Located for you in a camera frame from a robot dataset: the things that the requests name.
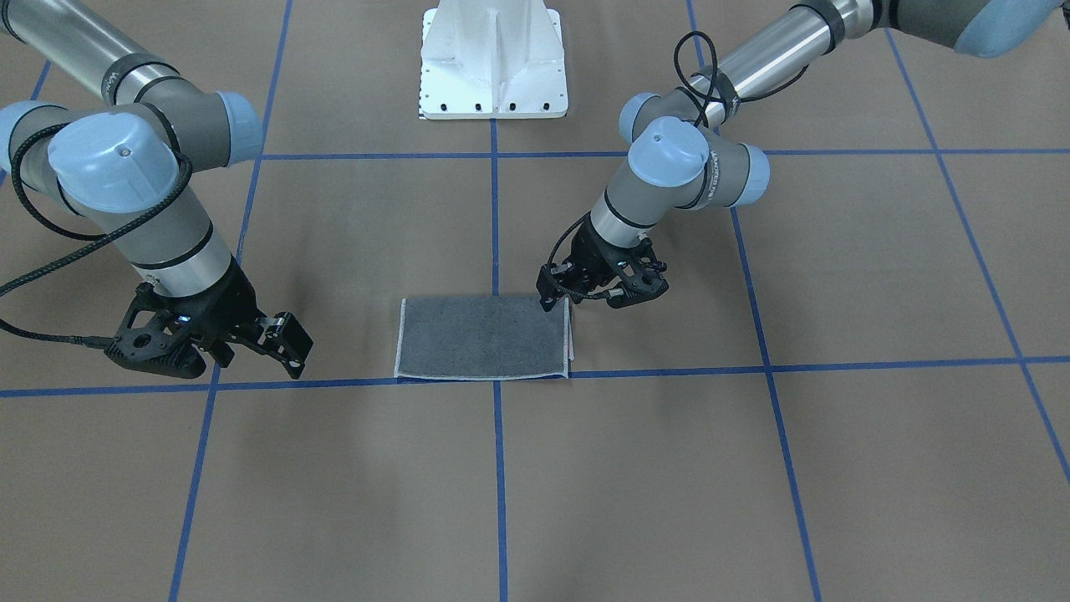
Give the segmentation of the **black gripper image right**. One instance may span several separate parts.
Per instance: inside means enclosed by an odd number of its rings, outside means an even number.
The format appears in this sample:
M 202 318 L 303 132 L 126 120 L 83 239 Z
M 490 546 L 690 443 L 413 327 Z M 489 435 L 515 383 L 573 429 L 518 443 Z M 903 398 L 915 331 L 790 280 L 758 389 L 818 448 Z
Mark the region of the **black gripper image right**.
M 546 263 L 540 267 L 538 293 L 542 312 L 550 312 L 562 298 L 581 304 L 609 297 L 609 290 L 618 285 L 620 279 L 605 262 L 605 244 L 610 243 L 596 232 L 593 223 L 582 220 L 574 233 L 568 263 Z

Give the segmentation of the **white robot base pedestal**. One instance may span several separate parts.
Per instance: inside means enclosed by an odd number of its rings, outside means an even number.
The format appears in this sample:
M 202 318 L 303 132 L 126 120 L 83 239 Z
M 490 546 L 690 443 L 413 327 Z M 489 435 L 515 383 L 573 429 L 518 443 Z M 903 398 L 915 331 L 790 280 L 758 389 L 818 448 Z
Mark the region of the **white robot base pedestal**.
M 424 120 L 567 114 L 562 19 L 542 1 L 441 1 L 421 24 Z

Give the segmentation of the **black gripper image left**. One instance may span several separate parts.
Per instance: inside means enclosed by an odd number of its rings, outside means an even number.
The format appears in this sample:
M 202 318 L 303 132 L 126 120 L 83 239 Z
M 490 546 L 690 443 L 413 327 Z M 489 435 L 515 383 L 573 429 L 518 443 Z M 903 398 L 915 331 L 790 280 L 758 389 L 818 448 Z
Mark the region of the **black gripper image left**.
M 236 259 L 230 260 L 214 285 L 194 296 L 165 297 L 165 302 L 184 354 L 207 351 L 217 365 L 228 367 L 235 355 L 233 343 L 280 362 L 291 380 L 304 373 L 314 340 L 292 313 L 263 317 L 255 289 Z

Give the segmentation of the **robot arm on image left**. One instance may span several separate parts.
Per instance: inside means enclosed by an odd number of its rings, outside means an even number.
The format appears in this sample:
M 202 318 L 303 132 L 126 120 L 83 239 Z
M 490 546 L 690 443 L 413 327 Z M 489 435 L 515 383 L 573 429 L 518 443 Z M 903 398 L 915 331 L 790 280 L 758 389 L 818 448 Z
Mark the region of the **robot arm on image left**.
M 78 1 L 4 1 L 3 30 L 100 91 L 104 108 L 76 113 L 22 101 L 3 108 L 3 170 L 22 209 L 85 247 L 12 279 L 3 294 L 114 245 L 141 283 L 108 336 L 3 331 L 98 349 L 136 372 L 194 380 L 233 345 L 280 362 L 291 379 L 314 340 L 297 317 L 268 317 L 207 209 L 199 171 L 251 161 L 261 117 L 234 92 L 207 93 Z

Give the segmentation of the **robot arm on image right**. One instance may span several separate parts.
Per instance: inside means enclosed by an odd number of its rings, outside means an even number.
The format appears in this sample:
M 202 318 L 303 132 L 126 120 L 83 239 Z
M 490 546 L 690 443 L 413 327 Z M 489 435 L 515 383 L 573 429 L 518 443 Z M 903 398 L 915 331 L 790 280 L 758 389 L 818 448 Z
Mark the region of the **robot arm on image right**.
M 756 146 L 717 129 L 748 103 L 800 79 L 846 38 L 895 29 L 914 38 L 995 58 L 1031 37 L 1066 1 L 798 1 L 725 58 L 710 55 L 669 93 L 641 93 L 620 111 L 625 161 L 593 209 L 566 229 L 569 253 L 540 267 L 542 311 L 557 302 L 605 300 L 613 309 L 654 300 L 669 288 L 649 230 L 671 210 L 737 209 L 756 202 L 771 164 Z

